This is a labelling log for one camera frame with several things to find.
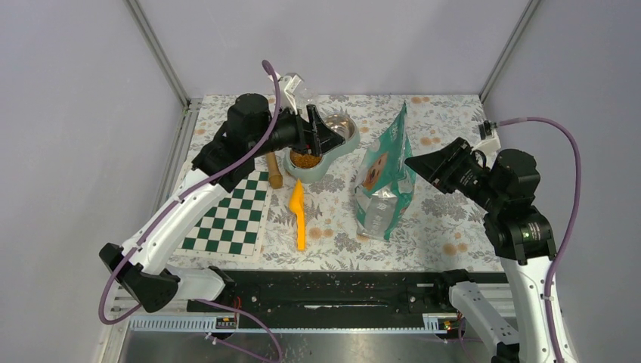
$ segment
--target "chessboard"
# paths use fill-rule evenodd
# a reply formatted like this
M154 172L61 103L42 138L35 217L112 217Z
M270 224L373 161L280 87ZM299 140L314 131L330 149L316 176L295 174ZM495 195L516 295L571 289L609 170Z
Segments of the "chessboard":
M256 262L265 236L271 188L268 173L254 171L196 223L175 254Z

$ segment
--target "wooden pestle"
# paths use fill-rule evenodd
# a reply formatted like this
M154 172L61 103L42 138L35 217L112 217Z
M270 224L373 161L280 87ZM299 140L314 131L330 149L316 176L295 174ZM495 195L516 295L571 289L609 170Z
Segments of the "wooden pestle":
M280 174L280 169L278 169L278 161L276 161L276 154L267 153L265 155L267 160L267 170L269 171L269 185L273 189L280 189L283 187L283 175Z

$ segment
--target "white wall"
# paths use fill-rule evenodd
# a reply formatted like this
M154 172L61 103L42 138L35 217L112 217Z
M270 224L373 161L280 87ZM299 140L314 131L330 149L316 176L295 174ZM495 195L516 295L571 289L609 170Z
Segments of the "white wall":
M556 119L581 148L581 209L558 281L582 363L639 361L640 18L637 0L543 2L486 103L495 120ZM537 158L535 203L560 243L574 181L568 142L545 125L501 136Z
M181 108L119 1L4 1L0 49L0 361L86 363Z
M320 93L479 93L527 0L141 0L187 93L268 92L268 59Z

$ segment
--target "dog food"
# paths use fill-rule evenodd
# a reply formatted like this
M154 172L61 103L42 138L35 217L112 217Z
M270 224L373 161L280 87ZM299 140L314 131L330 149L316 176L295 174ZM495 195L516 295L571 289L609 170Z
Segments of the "dog food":
M292 164L294 164L294 166L296 166L297 168L309 169L318 165L323 157L315 157L314 155L302 155L291 151L290 159L292 160Z
M405 134L407 107L367 149L356 175L357 233L389 240L410 205L416 173L405 166L412 148Z

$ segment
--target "pet food bowl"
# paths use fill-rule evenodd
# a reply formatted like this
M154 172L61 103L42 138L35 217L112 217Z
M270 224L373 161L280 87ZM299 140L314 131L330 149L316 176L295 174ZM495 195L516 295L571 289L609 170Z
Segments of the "pet food bowl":
M321 180L337 157L351 153L361 142L361 134L358 132L356 123L348 115L344 113L329 115L323 118L323 122L332 131L345 138L345 143L324 154L318 164L307 169L294 165L290 154L287 154L283 163L285 170L294 178L300 179L302 183L309 184Z

